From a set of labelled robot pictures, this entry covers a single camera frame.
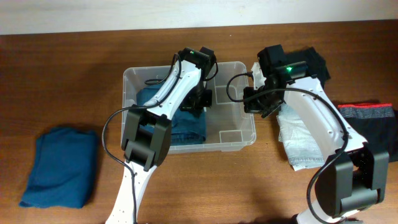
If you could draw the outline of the clear plastic storage container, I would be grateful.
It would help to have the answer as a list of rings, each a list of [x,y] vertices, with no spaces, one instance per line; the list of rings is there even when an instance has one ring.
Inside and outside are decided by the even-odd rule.
[[[123,73],[123,106],[136,103],[136,94],[146,87],[144,81],[150,78],[163,78],[168,66],[131,67]],[[189,144],[170,147],[170,154],[206,151],[239,151],[256,141],[254,115],[244,112],[242,103],[232,102],[243,97],[243,90],[249,86],[248,78],[234,75],[245,73],[242,62],[220,62],[218,74],[207,84],[212,91],[212,107],[204,112],[206,121],[206,141],[203,144]]]

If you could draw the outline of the dark blue jeans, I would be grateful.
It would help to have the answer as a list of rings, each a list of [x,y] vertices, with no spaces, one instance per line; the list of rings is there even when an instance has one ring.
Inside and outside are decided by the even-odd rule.
[[[137,104],[142,106],[161,88],[162,84],[147,86],[137,92]],[[204,110],[181,111],[172,118],[171,146],[203,144],[206,140]]]

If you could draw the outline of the teal blue shirt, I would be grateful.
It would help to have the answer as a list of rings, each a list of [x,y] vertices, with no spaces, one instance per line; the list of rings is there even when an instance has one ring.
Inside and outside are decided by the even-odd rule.
[[[93,191],[97,150],[93,130],[57,127],[41,135],[19,206],[83,208]]]

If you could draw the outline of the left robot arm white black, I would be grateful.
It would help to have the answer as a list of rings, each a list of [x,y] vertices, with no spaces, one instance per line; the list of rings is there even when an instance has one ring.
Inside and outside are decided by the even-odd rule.
[[[121,139],[124,159],[117,160],[124,173],[107,223],[137,223],[149,179],[169,152],[175,112],[211,107],[212,92],[206,83],[211,69],[217,67],[213,50],[186,47],[174,55],[160,90],[149,101],[119,110],[126,114]]]

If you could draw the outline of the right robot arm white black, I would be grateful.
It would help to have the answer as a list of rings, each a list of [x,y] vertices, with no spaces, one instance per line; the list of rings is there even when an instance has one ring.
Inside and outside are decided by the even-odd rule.
[[[326,62],[313,48],[285,53],[281,45],[257,54],[244,89],[246,113],[269,116],[281,105],[291,107],[309,130],[325,164],[307,187],[308,208],[292,223],[343,223],[384,200],[389,155],[372,149],[324,92]]]

